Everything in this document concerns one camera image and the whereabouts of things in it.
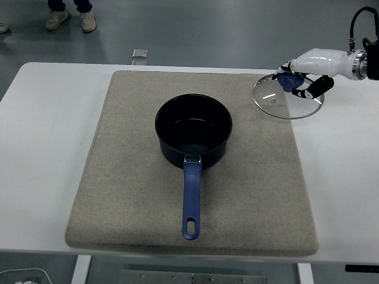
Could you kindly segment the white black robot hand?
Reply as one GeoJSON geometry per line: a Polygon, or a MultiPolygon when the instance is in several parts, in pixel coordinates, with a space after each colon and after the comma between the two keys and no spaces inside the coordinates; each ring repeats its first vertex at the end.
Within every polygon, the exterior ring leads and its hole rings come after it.
{"type": "Polygon", "coordinates": [[[350,80],[365,78],[365,53],[331,49],[312,49],[279,67],[272,76],[285,92],[314,99],[334,86],[333,77],[350,80]]]}

